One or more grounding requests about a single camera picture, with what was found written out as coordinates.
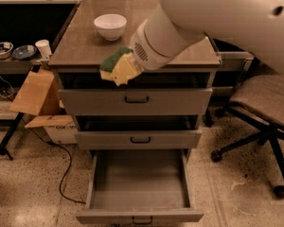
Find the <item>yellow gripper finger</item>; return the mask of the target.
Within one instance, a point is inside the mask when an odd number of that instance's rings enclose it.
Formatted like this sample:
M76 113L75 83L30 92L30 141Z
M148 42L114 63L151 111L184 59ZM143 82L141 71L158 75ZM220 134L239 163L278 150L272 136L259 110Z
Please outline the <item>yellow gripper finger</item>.
M132 53L124 54L112 72L112 79L117 86L127 84L144 72L143 67L136 61Z

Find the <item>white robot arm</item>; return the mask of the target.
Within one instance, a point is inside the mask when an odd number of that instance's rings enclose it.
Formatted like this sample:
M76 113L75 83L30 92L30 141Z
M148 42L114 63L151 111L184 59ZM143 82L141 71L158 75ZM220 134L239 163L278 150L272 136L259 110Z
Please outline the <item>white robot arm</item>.
M112 78L125 84L208 36L242 48L284 76L284 0L159 0Z

